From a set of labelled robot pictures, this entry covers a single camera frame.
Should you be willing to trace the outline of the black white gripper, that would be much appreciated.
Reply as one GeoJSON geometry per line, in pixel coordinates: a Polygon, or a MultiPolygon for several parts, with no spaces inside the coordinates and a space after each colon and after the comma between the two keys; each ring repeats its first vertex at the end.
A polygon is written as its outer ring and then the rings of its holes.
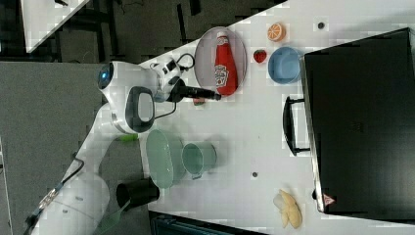
{"type": "MultiPolygon", "coordinates": [[[[162,63],[152,63],[150,64],[150,69],[158,76],[155,101],[158,103],[171,101],[173,88],[181,78],[184,69],[172,58],[169,58],[162,63]]],[[[188,98],[203,98],[216,101],[221,99],[221,95],[214,91],[190,86],[186,88],[186,96],[188,98]]]]}

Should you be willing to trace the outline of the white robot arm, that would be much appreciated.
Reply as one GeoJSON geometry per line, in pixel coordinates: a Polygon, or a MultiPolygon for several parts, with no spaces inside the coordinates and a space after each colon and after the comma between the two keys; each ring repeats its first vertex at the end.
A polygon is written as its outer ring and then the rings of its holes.
{"type": "Polygon", "coordinates": [[[99,168],[112,142],[148,131],[159,118],[156,103],[221,98],[215,91],[186,85],[184,70],[174,59],[147,68],[111,61],[101,68],[97,83],[107,102],[63,179],[26,218],[23,235],[93,235],[102,226],[110,191],[99,168]]]}

